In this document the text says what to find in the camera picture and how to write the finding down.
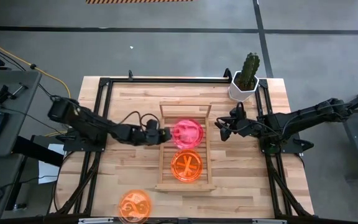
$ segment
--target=wooden crate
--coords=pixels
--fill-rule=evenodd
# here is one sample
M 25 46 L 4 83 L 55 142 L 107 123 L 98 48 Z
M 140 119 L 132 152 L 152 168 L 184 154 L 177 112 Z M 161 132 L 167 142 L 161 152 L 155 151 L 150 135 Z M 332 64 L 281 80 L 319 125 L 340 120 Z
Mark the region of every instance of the wooden crate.
M 179 108 L 169 111 L 166 108 Z M 203 161 L 203 171 L 198 180 L 186 183 L 176 179 L 171 172 L 171 161 L 173 156 L 180 150 L 173 141 L 160 145 L 160 177 L 157 190 L 161 191 L 210 191 L 216 188 L 212 183 L 211 155 L 209 146 L 208 117 L 211 111 L 209 103 L 194 103 L 184 101 L 160 102 L 161 125 L 172 128 L 179 119 L 190 118 L 201 125 L 204 129 L 204 137 L 196 152 L 200 154 Z

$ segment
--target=wooden table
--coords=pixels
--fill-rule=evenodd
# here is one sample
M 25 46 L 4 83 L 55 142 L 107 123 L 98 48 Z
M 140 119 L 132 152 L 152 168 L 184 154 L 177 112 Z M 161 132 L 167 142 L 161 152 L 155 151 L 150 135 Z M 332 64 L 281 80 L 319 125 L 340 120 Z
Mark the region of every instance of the wooden table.
M 99 78 L 84 77 L 79 97 L 82 106 L 94 107 Z M 290 112 L 283 79 L 267 81 L 273 112 Z M 117 122 L 134 110 L 161 116 L 160 101 L 208 101 L 212 104 L 209 135 L 213 184 L 217 189 L 212 192 L 159 192 L 154 189 L 158 182 L 159 147 L 123 145 L 109 137 L 99 167 L 92 216 L 118 216 L 117 204 L 122 195 L 128 190 L 143 189 L 152 199 L 151 217 L 273 218 L 266 162 L 259 151 L 258 140 L 232 134 L 228 141 L 222 142 L 219 129 L 213 124 L 218 116 L 228 116 L 236 105 L 229 99 L 227 88 L 227 84 L 115 83 L 108 118 Z M 244 105 L 247 117 L 256 119 L 255 97 Z M 131 116 L 126 122 L 138 124 L 139 120 Z M 78 185 L 83 156 L 84 153 L 74 153 L 62 167 L 57 185 L 59 207 Z M 288 188 L 302 206 L 313 213 L 301 161 L 294 155 L 283 154 L 282 157 Z M 280 208 L 284 211 L 281 190 L 277 192 Z

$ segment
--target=concrete floor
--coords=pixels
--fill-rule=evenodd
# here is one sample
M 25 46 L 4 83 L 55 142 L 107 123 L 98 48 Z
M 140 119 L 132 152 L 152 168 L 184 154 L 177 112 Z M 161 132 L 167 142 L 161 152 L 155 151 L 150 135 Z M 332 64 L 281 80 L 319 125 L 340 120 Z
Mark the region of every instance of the concrete floor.
M 358 0 L 259 0 L 265 29 L 358 30 Z M 0 25 L 140 28 L 256 29 L 252 0 L 195 0 L 188 3 L 86 5 L 85 1 L 0 0 Z M 266 35 L 273 76 L 284 78 L 292 110 L 331 97 L 358 93 L 358 35 Z M 180 75 L 220 77 L 239 70 L 249 52 L 261 53 L 258 34 L 54 33 L 0 31 L 0 46 L 36 63 L 67 83 L 78 96 L 85 75 Z M 261 66 L 259 77 L 266 77 Z M 66 95 L 43 77 L 54 94 Z M 50 103 L 38 91 L 29 114 L 47 119 Z M 51 130 L 26 119 L 22 135 Z M 305 153 L 315 214 L 358 221 L 358 156 L 341 124 L 322 124 L 300 133 L 315 143 Z

